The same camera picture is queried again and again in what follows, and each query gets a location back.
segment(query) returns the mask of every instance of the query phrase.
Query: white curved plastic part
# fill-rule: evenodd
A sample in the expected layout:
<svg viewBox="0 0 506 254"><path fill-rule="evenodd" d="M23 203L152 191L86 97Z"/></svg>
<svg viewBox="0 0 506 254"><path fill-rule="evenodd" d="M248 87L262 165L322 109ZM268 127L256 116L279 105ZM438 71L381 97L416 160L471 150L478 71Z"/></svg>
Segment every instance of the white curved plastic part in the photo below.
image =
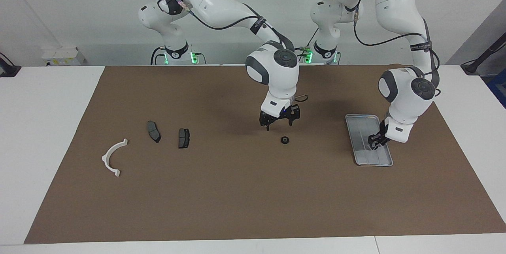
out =
<svg viewBox="0 0 506 254"><path fill-rule="evenodd" d="M109 166L109 158L111 158L111 155L112 155L112 153L114 151L116 151L120 147L126 146L127 144L128 144L128 140L127 139L123 139L122 142L117 143L114 146L112 146L111 148L109 148L109 150L107 151L107 153L102 156L102 161L104 162L105 167L107 167L107 169L109 169L110 171L112 171L114 173L114 175L116 175L116 177L119 177L119 173L121 171L119 171L118 169L113 169L113 168L111 168L111 166Z"/></svg>

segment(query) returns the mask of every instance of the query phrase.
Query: white wall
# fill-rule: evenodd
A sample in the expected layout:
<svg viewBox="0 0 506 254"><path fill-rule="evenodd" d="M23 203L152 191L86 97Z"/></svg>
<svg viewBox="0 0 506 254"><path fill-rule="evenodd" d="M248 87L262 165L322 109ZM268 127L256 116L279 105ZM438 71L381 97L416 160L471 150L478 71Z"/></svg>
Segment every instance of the white wall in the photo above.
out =
<svg viewBox="0 0 506 254"><path fill-rule="evenodd" d="M156 32L144 28L137 10L150 0L26 0L50 34L65 47L76 46L91 65L138 65L149 61L152 49L161 45ZM313 2L320 0L239 0L265 15L271 24L296 45L305 45L315 30L309 17ZM426 18L434 49L445 63L476 30L501 0L417 0ZM40 65L39 47L53 44L40 27L23 17L20 0L0 0L0 49L21 65ZM374 0L364 0L365 14L358 32L365 41L381 41L395 36L382 29L375 19ZM212 31L191 17L177 23L188 40L212 63L242 62L260 41L249 31L233 28ZM412 62L406 40L381 47L359 45L352 25L342 29L343 63L388 64Z"/></svg>
<svg viewBox="0 0 506 254"><path fill-rule="evenodd" d="M460 65L478 58L504 33L506 33L506 0L499 4L447 64ZM506 48L487 58L477 72L480 75L496 75L503 69L506 69Z"/></svg>

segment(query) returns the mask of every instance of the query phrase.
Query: metal tray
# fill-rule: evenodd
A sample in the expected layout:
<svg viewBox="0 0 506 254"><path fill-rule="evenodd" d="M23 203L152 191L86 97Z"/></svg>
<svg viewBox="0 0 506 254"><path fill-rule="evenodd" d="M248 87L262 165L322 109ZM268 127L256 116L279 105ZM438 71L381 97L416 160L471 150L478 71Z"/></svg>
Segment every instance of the metal tray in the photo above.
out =
<svg viewBox="0 0 506 254"><path fill-rule="evenodd" d="M378 132L379 120L375 115L346 115L355 162L360 166L390 167L394 164L388 144L372 150L367 143L368 137Z"/></svg>

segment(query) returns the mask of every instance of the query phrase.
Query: white table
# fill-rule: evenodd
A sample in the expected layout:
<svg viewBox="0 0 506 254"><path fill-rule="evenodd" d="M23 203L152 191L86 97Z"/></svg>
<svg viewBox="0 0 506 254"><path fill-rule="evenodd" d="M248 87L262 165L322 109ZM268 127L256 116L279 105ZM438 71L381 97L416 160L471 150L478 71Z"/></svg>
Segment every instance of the white table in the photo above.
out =
<svg viewBox="0 0 506 254"><path fill-rule="evenodd" d="M506 253L506 234L22 245L103 70L24 67L0 78L0 254ZM506 220L506 110L478 76L458 66L440 74L436 104Z"/></svg>

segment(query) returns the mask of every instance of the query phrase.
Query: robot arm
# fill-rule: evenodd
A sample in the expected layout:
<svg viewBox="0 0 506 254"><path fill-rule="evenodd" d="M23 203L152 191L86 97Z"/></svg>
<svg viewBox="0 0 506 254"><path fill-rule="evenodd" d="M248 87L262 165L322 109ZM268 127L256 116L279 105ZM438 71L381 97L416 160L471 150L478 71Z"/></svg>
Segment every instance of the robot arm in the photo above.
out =
<svg viewBox="0 0 506 254"><path fill-rule="evenodd" d="M211 29L244 27L258 36L264 45L247 57L246 72L253 80L269 86L261 108L261 125L269 127L283 118L291 124L297 119L298 107L292 105L298 82L295 49L265 18L236 0L157 0L156 4L159 12L173 19L190 14Z"/></svg>
<svg viewBox="0 0 506 254"><path fill-rule="evenodd" d="M160 11L156 2L139 9L139 19L146 28L160 33L169 63L177 65L193 63L191 44L184 38L183 29L172 24L173 18Z"/></svg>
<svg viewBox="0 0 506 254"><path fill-rule="evenodd" d="M321 35L332 34L333 27L329 26L331 23L329 23L331 19L329 13L332 7L334 7L334 19L332 19L334 24L354 22L356 26L358 13L362 10L360 1L326 0L314 6L312 17L316 17L313 17L313 20L318 24L319 31L322 31ZM391 106L385 120L381 123L379 133L369 137L369 145L372 149L384 145L391 139L407 142L412 126L432 103L439 84L429 31L425 20L416 9L415 0L376 0L376 18L384 29L408 39L414 66L391 69L381 76L378 88ZM337 38L331 40L318 37L313 49L316 52L318 52L318 47L329 50L337 44L337 41Z"/></svg>

